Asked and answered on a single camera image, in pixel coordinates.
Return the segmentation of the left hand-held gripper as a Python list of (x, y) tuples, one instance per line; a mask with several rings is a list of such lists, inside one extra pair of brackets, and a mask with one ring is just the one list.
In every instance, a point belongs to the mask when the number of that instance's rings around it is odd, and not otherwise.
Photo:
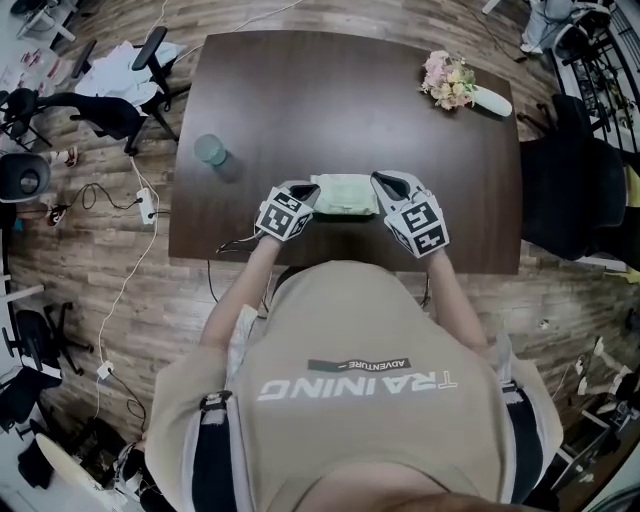
[[(287, 192), (297, 190), (298, 199)], [(311, 220), (320, 193), (320, 187), (308, 180), (288, 180), (273, 187), (260, 205), (257, 233), (281, 242), (298, 236)]]

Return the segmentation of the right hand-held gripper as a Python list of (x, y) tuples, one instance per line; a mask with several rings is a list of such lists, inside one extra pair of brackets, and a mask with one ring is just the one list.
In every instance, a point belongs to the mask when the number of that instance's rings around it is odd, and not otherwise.
[[(449, 233), (442, 209), (430, 191), (410, 173), (384, 170), (371, 175), (371, 185), (378, 201), (388, 214), (386, 227), (396, 241), (415, 258), (422, 258), (449, 244)], [(400, 209), (401, 193), (414, 193)]]

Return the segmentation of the person's right forearm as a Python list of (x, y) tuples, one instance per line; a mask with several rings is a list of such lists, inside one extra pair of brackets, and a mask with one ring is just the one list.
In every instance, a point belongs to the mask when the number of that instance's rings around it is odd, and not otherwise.
[(426, 268), (438, 324), (462, 345), (484, 356), (489, 349), (488, 338), (445, 250), (431, 253)]

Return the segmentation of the person's left forearm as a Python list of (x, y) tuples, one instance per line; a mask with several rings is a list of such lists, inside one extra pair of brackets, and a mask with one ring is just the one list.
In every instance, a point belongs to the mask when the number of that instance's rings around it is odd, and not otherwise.
[(243, 307), (259, 308), (281, 246), (271, 235), (259, 240), (246, 266), (209, 315), (200, 339), (202, 346), (228, 349)]

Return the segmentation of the translucent green cup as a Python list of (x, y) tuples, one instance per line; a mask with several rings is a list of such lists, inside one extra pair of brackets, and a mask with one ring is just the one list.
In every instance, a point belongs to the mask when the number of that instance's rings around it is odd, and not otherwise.
[(201, 135), (194, 143), (194, 155), (202, 163), (220, 166), (227, 159), (227, 151), (221, 140), (213, 134)]

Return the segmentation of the pink flower bouquet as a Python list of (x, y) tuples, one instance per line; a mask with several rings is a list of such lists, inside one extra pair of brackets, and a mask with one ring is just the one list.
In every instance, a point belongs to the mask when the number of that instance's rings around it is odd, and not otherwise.
[(423, 77), (419, 91), (446, 111), (475, 104), (474, 71), (463, 58), (447, 51), (432, 51), (422, 64)]

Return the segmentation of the white vase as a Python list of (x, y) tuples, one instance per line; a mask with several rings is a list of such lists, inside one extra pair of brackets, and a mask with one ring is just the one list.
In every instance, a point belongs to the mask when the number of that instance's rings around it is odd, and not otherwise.
[(513, 112), (513, 106), (509, 100), (479, 85), (474, 89), (472, 109), (499, 118), (509, 118)]

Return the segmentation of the white power strip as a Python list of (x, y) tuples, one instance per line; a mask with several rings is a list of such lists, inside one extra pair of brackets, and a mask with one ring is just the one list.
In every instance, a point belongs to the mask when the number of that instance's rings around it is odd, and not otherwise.
[(142, 223), (144, 225), (153, 224), (155, 218), (155, 207), (149, 188), (141, 188), (136, 193), (136, 197)]

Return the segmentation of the large black office chair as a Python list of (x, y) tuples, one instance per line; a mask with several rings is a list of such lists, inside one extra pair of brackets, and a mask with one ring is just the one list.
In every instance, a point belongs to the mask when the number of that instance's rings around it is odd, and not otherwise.
[(569, 261), (619, 226), (627, 200), (619, 150), (593, 137), (556, 133), (520, 144), (522, 239)]

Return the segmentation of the black mesh office chair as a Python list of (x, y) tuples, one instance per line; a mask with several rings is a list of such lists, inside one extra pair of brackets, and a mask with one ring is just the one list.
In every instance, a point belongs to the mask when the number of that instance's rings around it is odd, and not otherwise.
[(584, 102), (574, 96), (554, 94), (552, 104), (556, 117), (552, 117), (547, 104), (537, 103), (536, 108), (543, 114), (545, 121), (540, 122), (526, 113), (517, 113), (516, 119), (528, 123), (544, 135), (558, 132), (579, 133), (584, 137), (593, 137), (597, 130), (605, 133), (611, 131), (611, 126), (603, 116), (592, 121)]

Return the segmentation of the white clothes pile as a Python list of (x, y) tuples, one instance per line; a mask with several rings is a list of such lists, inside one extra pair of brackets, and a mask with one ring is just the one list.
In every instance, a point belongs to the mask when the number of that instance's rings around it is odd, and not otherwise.
[(120, 98), (139, 113), (151, 100), (162, 101), (163, 92), (153, 81), (151, 70), (147, 66), (139, 71), (132, 68), (141, 49), (125, 41), (106, 57), (95, 59), (75, 86), (74, 92), (87, 97)]

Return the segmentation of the yellow green chair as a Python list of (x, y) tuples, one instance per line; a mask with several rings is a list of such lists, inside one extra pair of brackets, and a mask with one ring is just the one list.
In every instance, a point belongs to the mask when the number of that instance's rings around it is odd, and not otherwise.
[(625, 165), (626, 206), (640, 208), (640, 176), (630, 165)]

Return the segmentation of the beige printed t-shirt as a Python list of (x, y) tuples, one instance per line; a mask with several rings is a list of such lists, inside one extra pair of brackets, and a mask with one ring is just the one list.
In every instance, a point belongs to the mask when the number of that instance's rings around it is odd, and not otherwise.
[(252, 316), (230, 351), (198, 348), (157, 376), (145, 458), (177, 512), (295, 512), (368, 463), (515, 502), (562, 443), (534, 363), (468, 349), (380, 267), (303, 270), (257, 338)]

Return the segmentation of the black metal railing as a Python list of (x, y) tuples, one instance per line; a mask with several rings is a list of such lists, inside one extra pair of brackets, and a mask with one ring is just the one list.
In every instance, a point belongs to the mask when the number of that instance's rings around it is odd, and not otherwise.
[(563, 91), (584, 103), (594, 135), (640, 153), (640, 34), (616, 0), (580, 0), (553, 47)]

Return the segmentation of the small black office chair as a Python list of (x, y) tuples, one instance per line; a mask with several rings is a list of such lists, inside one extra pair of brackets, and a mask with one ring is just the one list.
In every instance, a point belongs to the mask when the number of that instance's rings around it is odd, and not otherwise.
[(18, 88), (11, 93), (0, 90), (0, 131), (28, 152), (30, 149), (21, 140), (28, 132), (35, 136), (33, 141), (40, 140), (51, 147), (51, 143), (31, 126), (32, 118), (43, 110), (35, 90)]

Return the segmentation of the black swivel chair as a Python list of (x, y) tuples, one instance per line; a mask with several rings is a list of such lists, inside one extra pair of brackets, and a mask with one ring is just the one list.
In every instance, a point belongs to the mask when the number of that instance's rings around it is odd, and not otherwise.
[(14, 318), (17, 338), (10, 340), (6, 329), (2, 328), (9, 355), (17, 354), (23, 366), (58, 379), (61, 379), (59, 358), (64, 357), (71, 370), (82, 376), (84, 370), (75, 364), (70, 349), (93, 353), (94, 347), (73, 341), (65, 334), (66, 313), (72, 309), (72, 302), (63, 303), (57, 322), (52, 317), (52, 305), (45, 306), (43, 313), (19, 310)]

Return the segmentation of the group of clear water bottles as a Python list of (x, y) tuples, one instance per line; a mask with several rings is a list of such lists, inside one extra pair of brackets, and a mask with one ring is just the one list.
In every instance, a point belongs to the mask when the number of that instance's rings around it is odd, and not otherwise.
[(47, 96), (69, 76), (71, 69), (69, 60), (49, 48), (26, 51), (0, 72), (0, 90), (13, 92), (26, 88)]

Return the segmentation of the cream round board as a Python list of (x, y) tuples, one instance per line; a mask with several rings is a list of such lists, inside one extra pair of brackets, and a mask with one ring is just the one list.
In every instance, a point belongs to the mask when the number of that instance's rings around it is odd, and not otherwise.
[(60, 445), (38, 433), (36, 443), (53, 470), (67, 483), (87, 492), (103, 492), (103, 487)]

